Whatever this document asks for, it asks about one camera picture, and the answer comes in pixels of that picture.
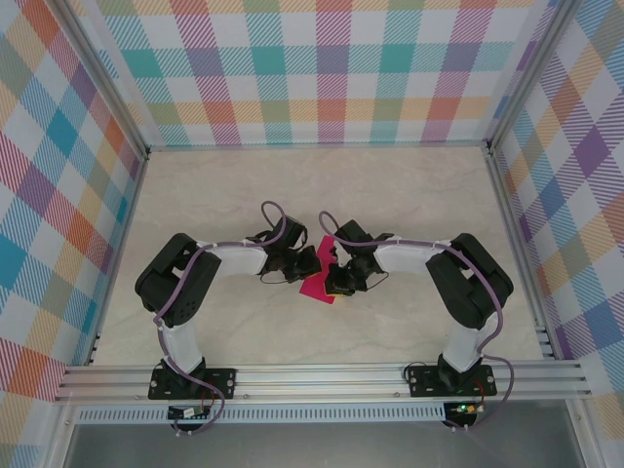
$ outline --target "purple cable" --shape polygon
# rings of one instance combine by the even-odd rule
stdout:
[[[470,261],[468,258],[466,258],[466,256],[462,252],[457,251],[453,247],[449,247],[449,246],[447,246],[445,244],[438,244],[436,242],[430,242],[430,241],[411,241],[411,240],[407,240],[407,239],[401,239],[401,240],[398,240],[398,241],[370,241],[370,242],[350,242],[350,241],[345,241],[344,239],[340,239],[338,236],[333,234],[328,229],[328,227],[323,222],[323,216],[327,216],[329,219],[331,219],[331,222],[333,222],[333,225],[335,226],[336,230],[340,227],[338,225],[338,221],[336,221],[335,217],[333,217],[333,215],[331,213],[329,213],[329,212],[322,211],[322,212],[319,213],[319,223],[321,224],[321,227],[323,228],[323,230],[330,237],[332,237],[335,241],[337,241],[340,244],[343,244],[345,246],[351,246],[351,247],[373,247],[373,246],[394,246],[394,245],[397,245],[397,244],[403,244],[403,245],[407,245],[407,246],[430,247],[430,248],[435,248],[435,249],[442,249],[444,251],[447,251],[447,252],[455,255],[468,268],[470,268],[470,270],[479,279],[481,284],[484,285],[484,288],[486,288],[486,291],[489,294],[489,297],[491,298],[491,301],[494,304],[494,308],[496,309],[496,316],[498,317],[498,323],[496,324],[496,329],[492,332],[492,334],[490,336],[488,336],[484,340],[483,343],[481,343],[481,345],[477,348],[477,352],[479,354],[483,354],[482,352],[483,352],[483,349],[486,347],[486,345],[488,345],[488,343],[490,343],[493,339],[495,339],[497,336],[500,335],[500,332],[503,329],[503,308],[500,305],[500,301],[498,300],[498,297],[496,296],[496,293],[492,289],[491,285],[488,283],[488,280],[483,275],[483,273],[481,271],[479,271],[479,268],[477,268],[472,261]],[[511,365],[511,363],[509,361],[507,361],[505,358],[499,358],[499,357],[496,357],[496,356],[489,356],[489,355],[483,354],[483,357],[487,358],[487,359],[491,359],[493,361],[500,361],[502,363],[505,363],[505,365],[507,365],[507,367],[509,368],[509,375],[510,375],[510,377],[509,377],[509,387],[507,388],[507,391],[505,392],[505,395],[503,396],[502,400],[500,401],[500,404],[494,409],[494,411],[488,417],[486,417],[485,419],[483,419],[483,420],[473,424],[472,427],[477,427],[477,426],[483,425],[486,421],[490,420],[491,417],[498,411],[498,409],[507,400],[509,400],[509,396],[511,395],[511,391],[514,388],[515,375],[514,375],[514,368]]]
[[[280,239],[283,235],[284,235],[284,231],[286,229],[286,213],[284,213],[284,210],[282,209],[282,207],[280,207],[277,203],[275,202],[271,202],[270,200],[267,200],[265,202],[262,203],[261,205],[261,210],[262,210],[262,214],[264,215],[264,218],[269,222],[269,224],[271,224],[271,221],[269,220],[268,216],[266,215],[266,212],[264,210],[264,207],[266,205],[272,205],[275,208],[277,208],[280,212],[281,218],[282,218],[282,227],[280,228],[280,232],[272,239],[267,239],[264,242],[258,242],[258,243],[254,243],[252,241],[244,241],[244,242],[219,242],[217,244],[207,244],[204,247],[200,247],[188,260],[188,264],[186,265],[186,268],[184,268],[184,272],[182,273],[182,276],[180,277],[179,281],[177,282],[177,285],[174,288],[174,292],[172,293],[171,297],[167,300],[167,302],[165,302],[165,305],[163,305],[163,307],[158,311],[158,313],[156,314],[156,317],[154,317],[154,324],[156,324],[156,327],[158,327],[158,342],[160,343],[160,347],[163,350],[163,353],[165,354],[165,360],[167,362],[167,364],[177,373],[179,373],[181,376],[183,376],[184,378],[186,378],[187,380],[190,380],[191,382],[200,385],[202,387],[207,388],[208,390],[210,390],[211,392],[215,393],[218,395],[219,399],[221,400],[221,405],[218,409],[218,412],[214,415],[214,417],[205,422],[204,424],[202,424],[202,426],[195,430],[195,431],[187,431],[185,433],[183,433],[178,427],[177,427],[177,420],[174,421],[174,428],[177,430],[177,434],[186,434],[188,436],[192,436],[194,434],[199,434],[200,432],[204,432],[205,430],[207,430],[209,427],[211,427],[213,424],[215,424],[215,421],[217,419],[219,419],[221,417],[221,414],[223,413],[223,409],[225,408],[225,397],[223,396],[223,393],[216,388],[215,386],[211,385],[210,383],[204,382],[202,380],[200,380],[199,378],[195,378],[192,375],[186,373],[184,370],[182,370],[177,364],[176,362],[171,359],[171,355],[169,354],[169,348],[167,347],[167,343],[165,342],[165,336],[163,334],[163,316],[167,313],[167,311],[171,308],[172,304],[176,301],[177,296],[179,295],[179,292],[181,291],[182,287],[184,286],[184,282],[186,281],[186,278],[188,277],[188,274],[191,270],[191,268],[193,267],[193,264],[195,263],[195,261],[197,260],[197,258],[199,257],[199,255],[201,255],[203,252],[209,251],[210,249],[213,249],[215,247],[219,248],[219,247],[246,247],[246,248],[252,248],[252,249],[257,249],[257,248],[262,248],[262,247],[266,247],[270,244],[273,244],[274,242],[276,242],[278,239]]]

